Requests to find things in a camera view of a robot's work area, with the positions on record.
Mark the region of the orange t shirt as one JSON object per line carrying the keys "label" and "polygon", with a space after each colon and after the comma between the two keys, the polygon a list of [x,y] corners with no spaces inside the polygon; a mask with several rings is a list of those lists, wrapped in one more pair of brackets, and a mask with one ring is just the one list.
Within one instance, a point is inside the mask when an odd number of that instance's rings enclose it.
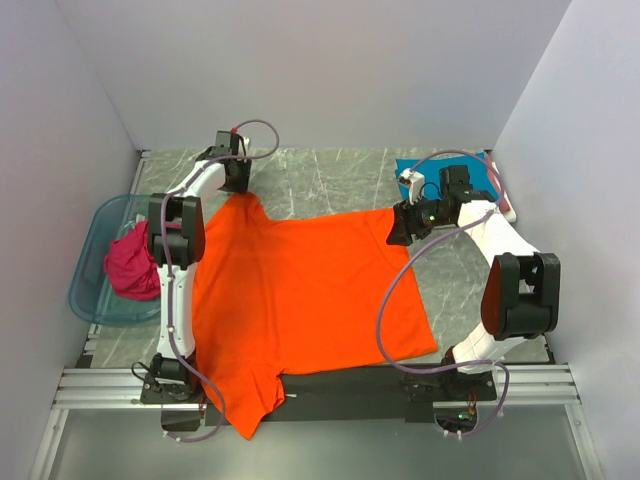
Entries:
{"label": "orange t shirt", "polygon": [[208,222],[192,327],[208,397],[250,438],[283,404],[286,375],[433,353],[408,251],[389,209],[274,220],[253,194]]}

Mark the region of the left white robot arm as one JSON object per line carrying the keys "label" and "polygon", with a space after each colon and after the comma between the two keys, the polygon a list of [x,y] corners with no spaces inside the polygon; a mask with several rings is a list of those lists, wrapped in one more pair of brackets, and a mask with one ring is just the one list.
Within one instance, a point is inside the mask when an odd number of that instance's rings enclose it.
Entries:
{"label": "left white robot arm", "polygon": [[140,401],[163,405],[198,399],[192,300],[195,274],[205,252],[202,203],[218,191],[245,193],[252,161],[237,130],[219,131],[197,154],[192,171],[168,193],[149,202],[148,250],[160,282],[161,327],[157,352],[145,370]]}

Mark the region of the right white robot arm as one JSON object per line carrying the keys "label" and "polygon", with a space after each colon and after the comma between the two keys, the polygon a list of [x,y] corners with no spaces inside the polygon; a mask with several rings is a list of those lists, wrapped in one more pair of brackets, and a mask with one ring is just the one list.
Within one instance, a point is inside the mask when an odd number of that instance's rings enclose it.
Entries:
{"label": "right white robot arm", "polygon": [[478,325],[441,365],[425,371],[439,379],[444,395],[460,399],[514,347],[556,328],[560,260],[524,240],[500,210],[503,193],[474,187],[464,165],[441,169],[437,199],[424,196],[426,180],[415,167],[403,170],[398,182],[408,196],[393,207],[387,244],[409,246],[448,226],[451,236],[468,235],[489,265]]}

